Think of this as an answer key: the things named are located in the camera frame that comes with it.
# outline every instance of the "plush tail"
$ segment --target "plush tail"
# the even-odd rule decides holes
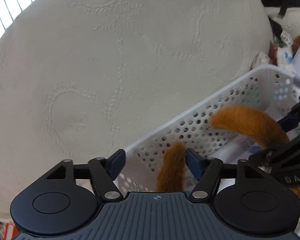
[[[247,136],[263,149],[290,141],[281,126],[268,114],[246,106],[220,109],[211,117],[211,125]]]
[[[161,170],[157,175],[157,192],[184,191],[186,147],[181,142],[175,142],[166,149]]]

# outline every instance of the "white tag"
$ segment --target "white tag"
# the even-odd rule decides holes
[[[290,34],[287,33],[285,30],[282,31],[281,35],[280,35],[281,40],[287,44],[289,47],[292,46],[293,44],[293,39],[291,38]]]

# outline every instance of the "white plastic container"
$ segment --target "white plastic container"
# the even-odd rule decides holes
[[[292,74],[273,65],[260,66],[233,81],[127,147],[126,165],[116,181],[119,189],[123,194],[128,191],[154,191],[163,152],[177,140],[185,142],[187,147],[202,156],[215,154],[225,145],[232,150],[236,147],[240,150],[239,145],[234,143],[238,140],[233,140],[237,134],[212,129],[210,116],[222,106],[234,104],[262,111],[272,106],[278,114],[284,115],[296,103],[292,85]],[[188,171],[186,188],[191,189],[195,183]],[[300,236],[300,220],[296,233]]]

